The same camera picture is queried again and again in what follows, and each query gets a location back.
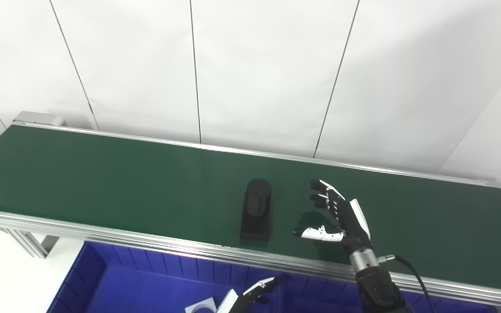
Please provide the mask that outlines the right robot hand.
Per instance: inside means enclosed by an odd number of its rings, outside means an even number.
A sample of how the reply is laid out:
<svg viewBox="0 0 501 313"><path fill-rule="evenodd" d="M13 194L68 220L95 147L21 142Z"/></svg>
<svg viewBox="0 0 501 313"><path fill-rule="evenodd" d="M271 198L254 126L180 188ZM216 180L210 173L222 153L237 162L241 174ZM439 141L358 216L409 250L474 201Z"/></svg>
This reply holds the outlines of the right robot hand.
<svg viewBox="0 0 501 313"><path fill-rule="evenodd" d="M294 236L341 243L348 256L373 248L368 223L357 199L346 200L334 186L323 180L311 180L310 187L316 191L310 196L314 206L328 210L337 226L297 226L293 231Z"/></svg>

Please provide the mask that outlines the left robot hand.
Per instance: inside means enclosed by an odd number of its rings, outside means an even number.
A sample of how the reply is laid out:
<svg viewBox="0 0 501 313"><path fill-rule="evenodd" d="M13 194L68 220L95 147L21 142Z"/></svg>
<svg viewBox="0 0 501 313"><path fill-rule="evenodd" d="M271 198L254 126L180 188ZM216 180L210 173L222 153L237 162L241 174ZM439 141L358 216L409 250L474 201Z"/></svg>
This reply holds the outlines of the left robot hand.
<svg viewBox="0 0 501 313"><path fill-rule="evenodd" d="M217 308L217 313L246 313L255 303L267 304L270 300L263 294L274 292L281 282L279 277L258 280L240 295L231 289Z"/></svg>

